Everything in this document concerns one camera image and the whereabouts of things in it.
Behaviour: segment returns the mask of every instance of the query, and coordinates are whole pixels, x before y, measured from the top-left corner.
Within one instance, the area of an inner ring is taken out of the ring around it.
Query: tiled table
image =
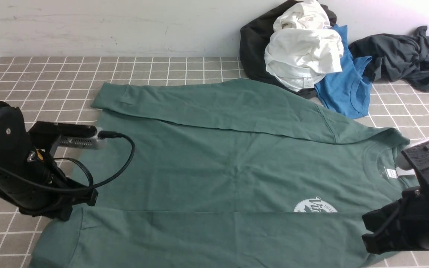
[[[27,129],[37,120],[93,124],[99,111],[90,104],[104,82],[164,86],[240,77],[245,74],[237,58],[3,57],[0,100],[21,107]],[[396,127],[412,140],[429,136],[429,93],[402,81],[375,84],[369,111],[358,121]],[[57,155],[74,157],[78,151],[63,149]],[[61,166],[67,172],[72,168],[69,163]],[[0,268],[26,267],[47,223],[45,218],[18,214],[16,207],[0,199]],[[375,267],[426,268],[429,252],[400,253]]]

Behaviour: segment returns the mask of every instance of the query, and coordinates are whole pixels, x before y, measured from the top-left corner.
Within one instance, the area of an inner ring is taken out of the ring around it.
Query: pile of clothes
[[[290,90],[349,118],[368,114],[372,82],[405,80],[429,92],[427,26],[412,36],[377,34],[349,45],[347,26],[316,0],[288,0],[241,28],[247,76]]]

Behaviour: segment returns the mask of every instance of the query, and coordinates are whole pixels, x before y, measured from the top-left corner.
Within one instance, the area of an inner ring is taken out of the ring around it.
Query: white wall
[[[240,27],[281,2],[0,0],[0,56],[237,56]],[[349,25],[350,41],[429,25],[429,0],[320,2]]]

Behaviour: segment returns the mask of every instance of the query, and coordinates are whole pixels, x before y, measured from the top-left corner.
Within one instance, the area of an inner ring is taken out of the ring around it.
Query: white circular logo
[[[302,200],[294,208],[294,212],[337,212],[337,209],[320,197]]]

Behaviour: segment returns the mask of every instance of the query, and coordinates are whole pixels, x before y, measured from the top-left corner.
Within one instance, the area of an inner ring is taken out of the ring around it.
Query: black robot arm
[[[107,138],[118,137],[130,142],[130,156],[119,172],[95,185],[79,161],[71,159],[87,176],[88,186],[67,177],[53,158],[59,146],[99,149]],[[117,178],[134,151],[135,144],[128,136],[91,125],[38,121],[26,131],[21,110],[0,102],[0,198],[16,205],[22,214],[65,221],[73,205],[95,205],[96,188]]]
[[[404,190],[397,202],[362,216],[373,232],[362,236],[369,253],[429,251],[429,138],[404,149],[397,165],[413,169],[419,187]]]

